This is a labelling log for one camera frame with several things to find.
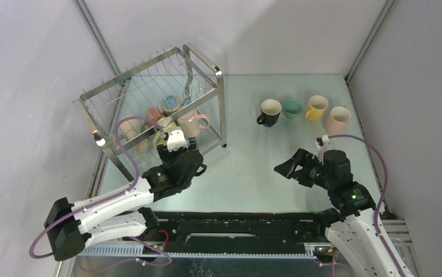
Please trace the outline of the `pink faceted mug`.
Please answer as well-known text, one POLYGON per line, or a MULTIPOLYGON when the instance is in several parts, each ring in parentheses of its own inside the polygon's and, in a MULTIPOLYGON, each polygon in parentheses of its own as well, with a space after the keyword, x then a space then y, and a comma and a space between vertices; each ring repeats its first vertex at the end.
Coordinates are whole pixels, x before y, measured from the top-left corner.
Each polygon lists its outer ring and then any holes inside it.
POLYGON ((340 134, 351 120, 351 112, 345 106, 334 107, 324 124, 328 134, 340 134))

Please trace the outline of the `mint green mug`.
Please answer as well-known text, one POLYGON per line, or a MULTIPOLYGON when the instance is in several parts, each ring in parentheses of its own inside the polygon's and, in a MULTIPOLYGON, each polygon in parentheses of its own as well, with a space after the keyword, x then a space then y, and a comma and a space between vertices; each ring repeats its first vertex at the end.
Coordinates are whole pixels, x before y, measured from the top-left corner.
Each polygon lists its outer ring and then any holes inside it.
POLYGON ((286 99, 282 102, 282 112, 286 118, 295 119, 302 112, 302 104, 294 99, 286 99))

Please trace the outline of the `yellow mug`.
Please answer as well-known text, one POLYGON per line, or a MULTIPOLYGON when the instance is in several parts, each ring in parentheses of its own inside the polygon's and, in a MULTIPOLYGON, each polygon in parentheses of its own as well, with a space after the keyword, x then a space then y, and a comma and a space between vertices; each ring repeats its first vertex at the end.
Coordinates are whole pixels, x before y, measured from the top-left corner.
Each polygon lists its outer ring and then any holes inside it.
POLYGON ((309 99, 308 109, 305 118, 309 121, 318 121, 326 112, 329 106, 327 98, 321 95, 314 95, 309 99))

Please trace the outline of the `black mug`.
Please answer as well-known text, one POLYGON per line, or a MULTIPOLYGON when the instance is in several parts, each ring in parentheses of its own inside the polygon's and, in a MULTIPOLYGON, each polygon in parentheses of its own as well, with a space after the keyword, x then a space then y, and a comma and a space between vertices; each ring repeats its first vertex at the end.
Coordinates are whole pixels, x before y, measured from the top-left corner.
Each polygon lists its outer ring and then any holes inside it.
POLYGON ((267 99, 261 104, 261 114, 257 117, 256 122, 258 125, 265 127, 274 126, 282 111, 282 105, 275 99, 267 99))

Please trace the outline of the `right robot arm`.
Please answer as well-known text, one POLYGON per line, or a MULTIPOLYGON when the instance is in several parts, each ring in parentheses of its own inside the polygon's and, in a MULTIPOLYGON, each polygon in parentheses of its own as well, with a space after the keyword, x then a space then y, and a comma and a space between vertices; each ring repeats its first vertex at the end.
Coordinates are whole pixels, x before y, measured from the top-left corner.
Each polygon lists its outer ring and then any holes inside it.
POLYGON ((274 172, 306 187, 327 191, 332 208, 317 213, 312 234, 329 240, 349 263, 354 276, 412 276, 379 217, 367 188, 353 179, 351 163, 341 150, 322 159, 305 149, 274 167, 274 172))

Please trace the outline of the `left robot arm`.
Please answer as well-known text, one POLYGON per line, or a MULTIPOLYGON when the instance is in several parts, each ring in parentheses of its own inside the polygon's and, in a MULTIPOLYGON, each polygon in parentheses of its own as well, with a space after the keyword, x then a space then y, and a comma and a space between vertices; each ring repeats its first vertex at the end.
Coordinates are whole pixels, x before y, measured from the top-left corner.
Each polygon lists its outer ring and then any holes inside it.
POLYGON ((191 137, 188 142, 189 146, 173 152, 158 146, 162 164, 144 172, 136 182, 75 203, 66 197, 56 200, 44 223, 54 260, 70 259, 111 239, 156 238, 158 220, 148 204, 181 193, 207 168, 196 139, 191 137))

